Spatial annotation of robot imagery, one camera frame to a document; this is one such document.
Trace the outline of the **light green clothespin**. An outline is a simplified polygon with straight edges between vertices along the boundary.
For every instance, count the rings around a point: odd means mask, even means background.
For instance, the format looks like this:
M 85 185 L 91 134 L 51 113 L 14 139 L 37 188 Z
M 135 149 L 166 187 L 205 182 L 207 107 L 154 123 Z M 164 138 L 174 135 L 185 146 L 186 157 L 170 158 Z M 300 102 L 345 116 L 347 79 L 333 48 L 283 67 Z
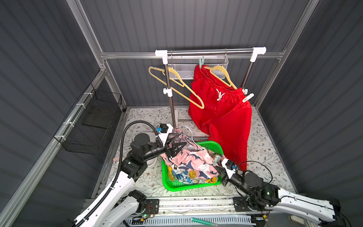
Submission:
M 213 156 L 213 166 L 217 166 L 220 159 L 221 159 L 220 155 L 218 155 L 218 154 L 214 155 Z

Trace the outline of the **pink navy patterned shorts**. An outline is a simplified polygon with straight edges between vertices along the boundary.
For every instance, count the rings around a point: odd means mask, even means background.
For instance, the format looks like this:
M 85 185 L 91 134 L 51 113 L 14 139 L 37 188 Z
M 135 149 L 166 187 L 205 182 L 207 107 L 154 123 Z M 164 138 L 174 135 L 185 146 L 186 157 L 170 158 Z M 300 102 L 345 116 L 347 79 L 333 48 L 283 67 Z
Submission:
M 184 142 L 185 145 L 174 158 L 168 159 L 165 153 L 161 155 L 166 165 L 171 166 L 175 172 L 194 171 L 196 176 L 203 180 L 219 176 L 215 166 L 213 166 L 213 156 L 216 153 L 196 144 L 186 137 L 180 129 L 173 129 L 172 133 L 180 133 L 180 137 L 175 142 Z

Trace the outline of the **blue yellow white printed shorts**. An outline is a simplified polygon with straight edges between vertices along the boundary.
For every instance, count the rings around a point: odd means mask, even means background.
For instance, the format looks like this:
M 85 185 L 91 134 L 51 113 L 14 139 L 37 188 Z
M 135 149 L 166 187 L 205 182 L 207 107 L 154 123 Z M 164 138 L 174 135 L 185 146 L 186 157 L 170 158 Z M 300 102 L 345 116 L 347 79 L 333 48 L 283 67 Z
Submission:
M 194 171 L 175 172 L 171 166 L 167 167 L 167 175 L 170 181 L 180 182 L 182 184 L 216 183 L 218 181 L 218 177 L 203 180 L 202 178 L 197 177 Z

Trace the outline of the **red shorts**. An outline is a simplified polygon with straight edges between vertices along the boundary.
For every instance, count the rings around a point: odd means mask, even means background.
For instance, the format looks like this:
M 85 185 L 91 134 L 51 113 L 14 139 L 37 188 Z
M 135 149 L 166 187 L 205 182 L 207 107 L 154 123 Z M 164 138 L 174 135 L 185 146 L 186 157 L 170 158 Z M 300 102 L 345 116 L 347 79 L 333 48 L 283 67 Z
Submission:
M 195 125 L 217 142 L 227 159 L 247 169 L 248 139 L 251 130 L 252 107 L 242 89 L 234 90 L 214 77 L 210 70 L 195 68 L 188 114 Z M 204 108 L 195 103 L 202 100 Z

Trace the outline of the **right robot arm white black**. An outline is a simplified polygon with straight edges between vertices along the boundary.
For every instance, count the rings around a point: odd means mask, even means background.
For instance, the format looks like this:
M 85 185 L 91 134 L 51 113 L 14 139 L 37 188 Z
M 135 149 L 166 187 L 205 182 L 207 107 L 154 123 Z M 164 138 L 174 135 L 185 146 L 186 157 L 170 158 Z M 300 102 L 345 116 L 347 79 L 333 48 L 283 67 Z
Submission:
M 215 169 L 222 178 L 222 185 L 230 183 L 237 189 L 240 196 L 233 199 L 236 210 L 243 207 L 251 211 L 281 211 L 321 227 L 347 225 L 336 199 L 320 200 L 295 194 L 265 182 L 251 171 L 240 175 L 233 167 L 216 166 Z

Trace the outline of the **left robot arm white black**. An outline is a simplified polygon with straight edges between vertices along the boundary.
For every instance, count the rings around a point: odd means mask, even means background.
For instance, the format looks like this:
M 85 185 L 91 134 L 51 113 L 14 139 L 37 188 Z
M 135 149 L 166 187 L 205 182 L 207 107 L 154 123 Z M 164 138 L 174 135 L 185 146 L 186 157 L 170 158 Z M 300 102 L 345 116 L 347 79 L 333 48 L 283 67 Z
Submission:
M 176 133 L 158 134 L 156 142 L 149 135 L 138 134 L 131 143 L 131 151 L 119 162 L 118 171 L 109 185 L 81 214 L 74 219 L 76 227 L 117 227 L 130 215 L 142 213 L 146 206 L 146 196 L 134 190 L 139 177 L 147 168 L 147 161 L 161 154 L 175 157 L 186 142 L 175 142 Z

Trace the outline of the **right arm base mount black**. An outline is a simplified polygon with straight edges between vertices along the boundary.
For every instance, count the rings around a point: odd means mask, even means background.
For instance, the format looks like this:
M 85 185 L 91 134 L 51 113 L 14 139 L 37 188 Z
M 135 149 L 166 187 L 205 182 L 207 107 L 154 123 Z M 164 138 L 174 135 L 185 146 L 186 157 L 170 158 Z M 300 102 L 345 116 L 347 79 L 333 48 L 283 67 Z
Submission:
M 247 197 L 234 197 L 233 205 L 236 212 L 243 211 L 263 211 L 264 206 L 251 196 Z

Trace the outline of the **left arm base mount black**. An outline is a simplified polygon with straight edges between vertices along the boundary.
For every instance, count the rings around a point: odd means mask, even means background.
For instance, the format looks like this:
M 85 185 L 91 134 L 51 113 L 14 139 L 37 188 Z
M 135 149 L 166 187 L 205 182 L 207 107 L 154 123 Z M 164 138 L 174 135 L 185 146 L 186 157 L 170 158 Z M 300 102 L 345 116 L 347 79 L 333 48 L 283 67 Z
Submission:
M 145 204 L 141 206 L 141 210 L 136 211 L 135 215 L 156 215 L 159 213 L 160 200 L 146 199 Z

